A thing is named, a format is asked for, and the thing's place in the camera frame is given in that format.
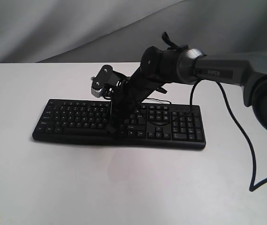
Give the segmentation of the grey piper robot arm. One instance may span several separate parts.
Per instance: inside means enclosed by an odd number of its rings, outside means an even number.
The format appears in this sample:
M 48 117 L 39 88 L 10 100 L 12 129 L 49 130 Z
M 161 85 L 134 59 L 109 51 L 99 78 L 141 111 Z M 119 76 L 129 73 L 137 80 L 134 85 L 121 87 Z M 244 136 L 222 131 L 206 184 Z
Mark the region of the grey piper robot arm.
M 158 87 L 167 83 L 194 85 L 201 80 L 237 85 L 243 102 L 252 107 L 267 130 L 267 52 L 206 55 L 198 49 L 144 52 L 140 66 L 112 99 L 115 121 L 125 120 Z

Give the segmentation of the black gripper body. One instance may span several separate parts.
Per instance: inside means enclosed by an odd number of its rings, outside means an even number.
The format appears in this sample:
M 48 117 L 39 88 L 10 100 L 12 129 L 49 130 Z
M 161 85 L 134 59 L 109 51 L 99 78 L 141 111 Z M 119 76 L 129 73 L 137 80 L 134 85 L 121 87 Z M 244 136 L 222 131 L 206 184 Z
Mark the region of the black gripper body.
M 111 100 L 111 115 L 114 117 L 129 117 L 155 91 L 167 93 L 164 83 L 146 78 L 140 69 L 130 77 L 123 76 L 120 82 Z

